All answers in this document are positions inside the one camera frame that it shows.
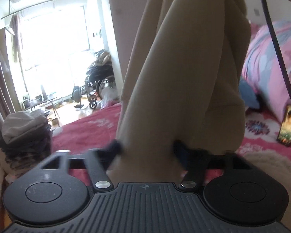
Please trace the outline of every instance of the plastic bag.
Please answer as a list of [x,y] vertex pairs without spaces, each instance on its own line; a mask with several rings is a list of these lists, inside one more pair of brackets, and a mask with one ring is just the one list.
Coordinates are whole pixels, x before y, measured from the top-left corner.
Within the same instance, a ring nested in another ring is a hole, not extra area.
[[118,91],[116,88],[106,87],[101,92],[102,100],[100,102],[100,109],[110,107],[119,102]]
[[100,50],[94,53],[95,60],[88,69],[92,66],[102,66],[105,65],[107,62],[111,61],[110,53],[107,50]]

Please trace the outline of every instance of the stack of clothes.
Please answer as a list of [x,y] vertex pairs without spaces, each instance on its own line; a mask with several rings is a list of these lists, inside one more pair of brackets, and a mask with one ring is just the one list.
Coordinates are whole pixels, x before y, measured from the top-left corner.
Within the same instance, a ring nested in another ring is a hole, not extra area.
[[20,176],[50,155],[51,125],[42,110],[16,112],[2,126],[5,161]]

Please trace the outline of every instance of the red bedspread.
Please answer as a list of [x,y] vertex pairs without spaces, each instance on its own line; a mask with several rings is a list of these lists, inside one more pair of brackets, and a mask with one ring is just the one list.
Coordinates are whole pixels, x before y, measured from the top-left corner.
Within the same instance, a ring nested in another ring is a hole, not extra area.
[[[88,149],[101,148],[115,138],[121,105],[116,104],[94,112],[83,119],[69,123],[53,133],[52,152],[70,150],[72,154],[81,154]],[[237,153],[274,150],[291,160],[291,147],[276,142],[280,124],[269,113],[249,112],[246,116],[245,137]],[[71,174],[85,184],[89,179],[84,170],[73,170]],[[212,172],[212,179],[220,174]]]

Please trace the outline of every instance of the white fluffy rug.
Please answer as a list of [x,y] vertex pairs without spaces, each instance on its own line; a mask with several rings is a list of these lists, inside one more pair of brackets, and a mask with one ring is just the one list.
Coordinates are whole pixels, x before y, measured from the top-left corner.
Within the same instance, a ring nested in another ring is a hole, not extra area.
[[280,182],[288,191],[289,205],[281,222],[291,230],[291,161],[272,150],[248,152],[244,158]]

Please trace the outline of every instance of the black cable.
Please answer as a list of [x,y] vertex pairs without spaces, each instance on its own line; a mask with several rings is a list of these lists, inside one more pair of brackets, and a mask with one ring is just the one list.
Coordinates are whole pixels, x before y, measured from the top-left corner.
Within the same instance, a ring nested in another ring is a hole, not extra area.
[[266,0],[261,0],[261,2],[262,2],[262,6],[263,6],[263,11],[264,11],[266,23],[267,23],[267,26],[268,26],[268,29],[269,29],[269,33],[271,35],[271,38],[272,38],[272,41],[273,41],[273,44],[274,44],[274,48],[275,48],[275,51],[276,51],[276,55],[277,55],[277,59],[278,59],[279,66],[280,66],[280,70],[281,70],[281,73],[282,73],[282,76],[283,76],[283,80],[284,80],[284,82],[286,84],[286,88],[288,90],[288,94],[289,94],[289,97],[290,97],[290,100],[291,100],[291,83],[290,83],[289,76],[288,76],[288,73],[287,73],[287,70],[286,70],[285,62],[284,62],[283,57],[282,57],[282,53],[281,53],[280,46],[279,46],[279,43],[278,43],[278,39],[276,37],[276,33],[275,33],[275,30],[274,30],[274,27],[273,27],[273,23],[272,23],[270,15],[269,15],[267,2],[266,2]]

